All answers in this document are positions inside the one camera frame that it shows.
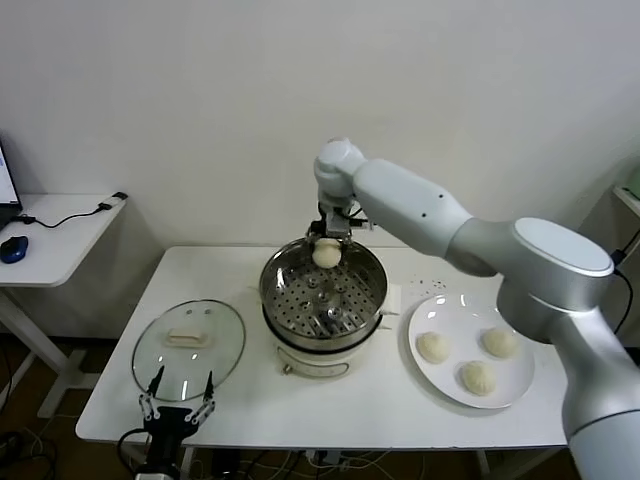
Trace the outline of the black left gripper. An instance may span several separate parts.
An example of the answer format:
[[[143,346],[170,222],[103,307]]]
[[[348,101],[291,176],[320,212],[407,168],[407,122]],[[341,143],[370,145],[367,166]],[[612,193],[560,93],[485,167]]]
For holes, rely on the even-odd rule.
[[[151,436],[145,462],[149,466],[174,466],[182,442],[193,436],[197,432],[197,425],[204,423],[215,410],[212,370],[207,377],[203,402],[193,414],[192,420],[187,419],[192,413],[188,408],[161,406],[156,410],[154,399],[164,370],[165,366],[158,369],[147,389],[138,398],[144,418],[144,431]]]

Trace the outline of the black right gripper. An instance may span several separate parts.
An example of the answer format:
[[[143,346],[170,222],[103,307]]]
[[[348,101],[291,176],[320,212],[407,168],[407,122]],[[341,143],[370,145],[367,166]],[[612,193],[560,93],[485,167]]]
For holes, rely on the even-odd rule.
[[[341,240],[341,252],[346,252],[353,244],[350,219],[342,208],[320,208],[321,221],[312,221],[305,239],[309,248],[314,250],[319,239],[332,238]]]

